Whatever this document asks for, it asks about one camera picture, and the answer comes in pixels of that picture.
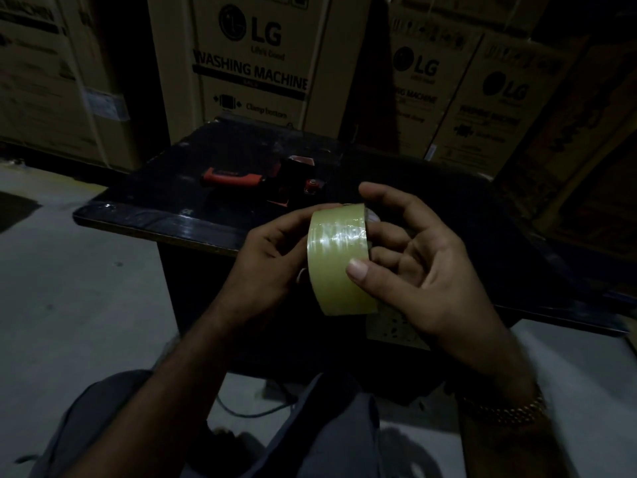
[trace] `hand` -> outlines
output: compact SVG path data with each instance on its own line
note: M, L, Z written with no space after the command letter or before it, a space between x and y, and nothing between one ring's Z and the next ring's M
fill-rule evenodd
M336 206L340 205L320 204L292 211L249 232L210 312L230 331L242 332L246 326L249 332L261 330L307 263L312 214Z
M371 261L352 261L349 277L393 306L435 349L487 378L501 397L526 401L534 378L517 341L489 301L464 243L417 197L389 186L362 183L361 195L402 215L415 232L368 223Z

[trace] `table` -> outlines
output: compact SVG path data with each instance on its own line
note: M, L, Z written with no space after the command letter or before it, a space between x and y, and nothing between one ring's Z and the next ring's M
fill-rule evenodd
M110 187L73 217L79 225L157 242L181 333L219 291L251 228L287 209L265 200L228 198L201 186L211 166L263 174L281 157L313 157L328 200L360 202L361 181L416 194L464 240L476 271L507 325L521 318L623 335L607 312L541 238L510 218L490 184L456 170L387 155L288 128L222 117L197 129ZM394 215L372 208L384 220ZM345 367L363 387L398 402L443 379L436 354L367 340L364 317L325 317L310 288L299 289L272 325L232 365L235 372L308 382ZM432 370L426 381L421 369Z

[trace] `bracelet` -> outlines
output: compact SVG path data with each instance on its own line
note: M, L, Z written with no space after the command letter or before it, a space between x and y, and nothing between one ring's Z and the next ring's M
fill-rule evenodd
M462 410L482 421L505 426L530 425L535 423L538 418L547 417L548 415L542 391L538 385L536 387L537 397L535 400L531 404L516 408L488 407L458 393L456 393L456 400Z

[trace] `cable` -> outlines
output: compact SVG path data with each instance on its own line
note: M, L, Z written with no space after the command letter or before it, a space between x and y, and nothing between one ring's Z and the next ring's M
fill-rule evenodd
M281 392L285 395L285 399L287 402L285 404L281 404L281 406L277 406L268 411L259 412L257 414L241 414L239 412L235 412L231 410L230 408L228 408L228 406L226 406L223 403L223 401L221 401L221 398L219 397L219 395L217 395L216 401L219 403L219 406L221 406L221 408L223 408L224 411L226 411L231 416L234 416L235 418L244 418L244 419L263 418L264 416L274 414L275 412L281 411L282 409L285 409L287 407L294 406L298 401L298 398L292 393L290 393L290 391L288 391L283 384L281 384L280 382L277 382L276 384L279 386L279 388L281 388Z

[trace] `tape roll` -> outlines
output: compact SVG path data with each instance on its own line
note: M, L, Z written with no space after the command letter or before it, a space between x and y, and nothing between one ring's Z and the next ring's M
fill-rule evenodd
M377 302L347 276L350 259L369 260L365 205L323 209L312 215L308 232L308 271L325 315L377 311Z

